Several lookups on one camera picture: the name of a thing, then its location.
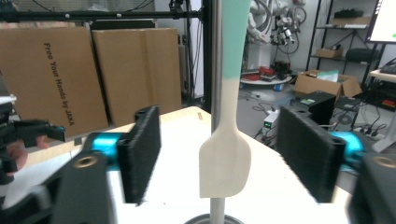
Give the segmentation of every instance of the white spatula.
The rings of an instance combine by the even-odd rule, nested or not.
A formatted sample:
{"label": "white spatula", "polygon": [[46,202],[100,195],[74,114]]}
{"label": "white spatula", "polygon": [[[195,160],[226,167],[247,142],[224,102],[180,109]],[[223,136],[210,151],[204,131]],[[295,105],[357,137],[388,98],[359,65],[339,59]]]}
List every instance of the white spatula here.
{"label": "white spatula", "polygon": [[201,198],[226,198],[248,180],[250,148],[236,127],[236,105],[250,0],[222,1],[219,126],[200,150]]}

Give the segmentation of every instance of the black device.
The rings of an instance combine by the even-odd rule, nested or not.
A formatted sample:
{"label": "black device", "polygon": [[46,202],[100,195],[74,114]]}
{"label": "black device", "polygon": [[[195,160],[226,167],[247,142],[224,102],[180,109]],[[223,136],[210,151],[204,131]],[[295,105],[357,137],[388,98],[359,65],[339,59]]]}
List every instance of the black device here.
{"label": "black device", "polygon": [[311,119],[319,125],[329,125],[334,103],[335,95],[325,91],[313,91],[290,101],[290,105],[309,111]]}
{"label": "black device", "polygon": [[372,49],[349,49],[346,52],[346,60],[350,62],[368,63],[373,59],[378,58],[379,51]]}
{"label": "black device", "polygon": [[396,83],[379,81],[369,86],[364,101],[370,105],[395,111],[396,109]]}
{"label": "black device", "polygon": [[396,75],[396,58],[383,65],[379,72]]}
{"label": "black device", "polygon": [[335,18],[357,18],[361,16],[363,16],[363,11],[355,8],[342,9],[334,13]]}
{"label": "black device", "polygon": [[396,155],[364,155],[348,205],[351,224],[396,223]]}
{"label": "black device", "polygon": [[361,99],[347,96],[340,96],[335,103],[334,111],[330,123],[336,123],[329,128],[330,131],[352,131],[356,118],[359,114],[359,104]]}
{"label": "black device", "polygon": [[319,203],[332,200],[344,159],[346,142],[330,135],[312,120],[313,114],[282,106],[277,124],[276,150]]}
{"label": "black device", "polygon": [[0,209],[0,223],[114,223],[107,169],[120,168],[126,203],[143,202],[161,148],[159,107],[135,113],[128,133],[91,133],[82,150],[20,202]]}

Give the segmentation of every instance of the cable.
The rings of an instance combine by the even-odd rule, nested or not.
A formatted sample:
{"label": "cable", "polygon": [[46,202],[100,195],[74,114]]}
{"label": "cable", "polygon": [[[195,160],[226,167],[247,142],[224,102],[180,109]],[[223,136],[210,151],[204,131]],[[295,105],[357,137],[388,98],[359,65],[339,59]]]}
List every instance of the cable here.
{"label": "cable", "polygon": [[259,129],[259,131],[256,133],[256,135],[254,135],[254,139],[256,139],[257,138],[257,136],[259,136],[260,135],[260,133],[262,132],[262,129]]}
{"label": "cable", "polygon": [[188,46],[188,61],[189,61],[189,77],[190,77],[190,97],[188,104],[191,105],[192,101],[194,99],[194,96],[192,93],[194,92],[195,89],[195,83],[194,81],[194,70],[193,70],[193,59],[192,59],[192,45],[191,45],[191,4],[190,0],[186,0],[186,12],[187,12],[187,17],[186,17],[186,22],[187,22],[187,46]]}
{"label": "cable", "polygon": [[147,1],[148,1],[148,0],[144,0],[142,3],[140,3],[139,6],[134,7],[134,8],[132,8],[132,9],[125,10],[125,11],[135,11],[135,10],[138,10],[138,9],[142,9],[142,8],[147,7],[148,5],[150,5],[151,3],[154,2],[154,0],[151,0],[151,1],[149,1],[148,3],[146,3],[145,5],[143,5],[143,4],[144,4],[145,2],[147,2]]}
{"label": "cable", "polygon": [[192,95],[194,95],[195,94],[195,84],[197,83],[197,77],[198,77],[198,62],[199,62],[199,59],[200,59],[200,51],[201,51],[201,42],[202,42],[202,23],[200,22],[199,24],[198,24],[198,27],[197,27],[197,39],[196,39],[196,41],[197,41],[197,48],[196,48],[196,50],[195,50],[195,58],[194,58],[194,62],[193,62],[193,64],[192,64],[192,68],[195,68],[195,77],[194,77],[194,81],[193,81],[193,89],[192,89]]}
{"label": "cable", "polygon": [[264,8],[265,13],[267,14],[267,16],[265,17],[265,21],[261,25],[256,27],[256,29],[258,29],[261,32],[265,31],[265,34],[267,35],[268,32],[271,30],[271,25],[273,22],[271,10],[261,0],[254,0],[254,1],[257,3],[257,5],[261,5]]}
{"label": "cable", "polygon": [[362,124],[362,125],[360,125],[360,126],[354,126],[353,129],[361,128],[361,129],[360,129],[360,132],[361,132],[361,133],[365,133],[365,129],[366,129],[367,127],[369,127],[369,126],[370,126],[370,124],[366,123],[366,124]]}
{"label": "cable", "polygon": [[337,124],[338,124],[338,122],[335,122],[335,123],[329,124],[329,125],[322,124],[322,125],[319,125],[319,127],[322,127],[322,128],[331,128],[331,127],[337,126]]}
{"label": "cable", "polygon": [[36,0],[32,0],[32,2],[36,3],[38,6],[40,6],[40,7],[44,8],[44,9],[46,9],[46,10],[49,11],[49,12],[53,12],[51,9],[49,9],[49,8],[47,8],[47,7],[44,7],[43,5],[39,4]]}
{"label": "cable", "polygon": [[376,137],[376,136],[378,135],[378,131],[381,130],[381,129],[384,129],[384,128],[386,128],[386,127],[387,127],[387,124],[385,124],[385,123],[379,125],[379,126],[375,129],[375,131],[372,132],[371,136],[372,136],[372,137]]}
{"label": "cable", "polygon": [[288,71],[289,71],[289,70],[290,70],[290,68],[291,68],[290,54],[289,54],[289,53],[287,53],[286,55],[288,55],[288,60],[289,60],[289,67],[288,67]]}
{"label": "cable", "polygon": [[369,129],[366,131],[366,134],[371,134],[373,130],[374,124],[381,118],[381,114],[379,113],[378,106],[375,107],[376,114],[378,115],[378,118],[373,122],[373,124],[369,127]]}
{"label": "cable", "polygon": [[276,128],[276,126],[270,128],[270,130],[268,130],[268,132],[266,132],[265,135],[262,137],[262,143],[270,148],[273,148],[273,146],[274,146],[273,141],[276,139],[276,133],[274,133],[271,136],[268,136],[268,133],[271,132],[272,130],[274,130],[275,128]]}
{"label": "cable", "polygon": [[274,108],[273,104],[268,104],[268,103],[263,103],[263,102],[259,103],[259,105],[254,105],[254,106],[251,107],[251,108],[254,109],[254,110],[256,110],[256,111],[264,112],[267,116],[270,115],[270,114],[268,113],[267,109],[265,109],[265,107],[264,107],[263,105],[270,105],[270,106],[271,106],[271,109],[272,109],[273,111],[275,111],[275,108]]}

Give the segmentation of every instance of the white table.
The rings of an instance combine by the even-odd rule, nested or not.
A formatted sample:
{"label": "white table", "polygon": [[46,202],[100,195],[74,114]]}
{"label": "white table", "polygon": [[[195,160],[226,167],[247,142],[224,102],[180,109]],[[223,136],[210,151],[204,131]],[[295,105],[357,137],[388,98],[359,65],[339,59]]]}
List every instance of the white table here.
{"label": "white table", "polygon": [[[379,70],[374,70],[370,73],[371,77],[378,78],[380,80],[385,80],[389,82],[396,82],[396,75],[380,73]],[[381,152],[387,147],[390,147],[396,142],[396,112],[393,114],[392,121],[388,126],[388,130],[383,139],[377,141],[373,144],[373,150],[376,152]]]}
{"label": "white table", "polygon": [[[107,172],[118,223],[185,223],[210,211],[209,199],[199,198],[198,152],[210,135],[210,115],[189,107],[161,116],[163,146],[150,180],[146,202],[139,207],[122,202],[119,172]],[[111,132],[128,132],[126,125]],[[347,223],[341,189],[335,202],[317,204],[281,156],[271,148],[244,135],[252,162],[246,187],[226,199],[225,213],[247,224],[257,223]],[[40,183],[65,164],[77,151],[60,145],[37,151],[28,165],[16,174],[6,204],[15,203],[30,186]],[[59,156],[52,153],[62,151]]]}

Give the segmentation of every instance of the metal pole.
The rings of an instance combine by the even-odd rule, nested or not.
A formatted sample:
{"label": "metal pole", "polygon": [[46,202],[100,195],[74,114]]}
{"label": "metal pole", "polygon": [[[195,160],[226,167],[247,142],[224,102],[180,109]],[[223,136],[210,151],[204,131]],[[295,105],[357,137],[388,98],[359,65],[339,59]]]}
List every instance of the metal pole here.
{"label": "metal pole", "polygon": [[[212,1],[213,4],[213,30],[212,30],[212,133],[219,125],[221,80],[222,80],[222,2]],[[210,199],[210,224],[224,223],[224,198]]]}
{"label": "metal pole", "polygon": [[310,61],[311,61],[312,48],[313,48],[313,46],[314,46],[315,34],[316,34],[316,32],[317,32],[317,25],[318,25],[318,16],[319,16],[319,12],[320,12],[320,5],[321,5],[321,0],[319,0],[319,2],[318,2],[317,15],[316,15],[316,17],[315,17],[314,29],[312,30],[311,44],[309,45],[308,60],[306,61],[305,71],[308,71],[308,69],[309,69],[309,63],[310,63]]}

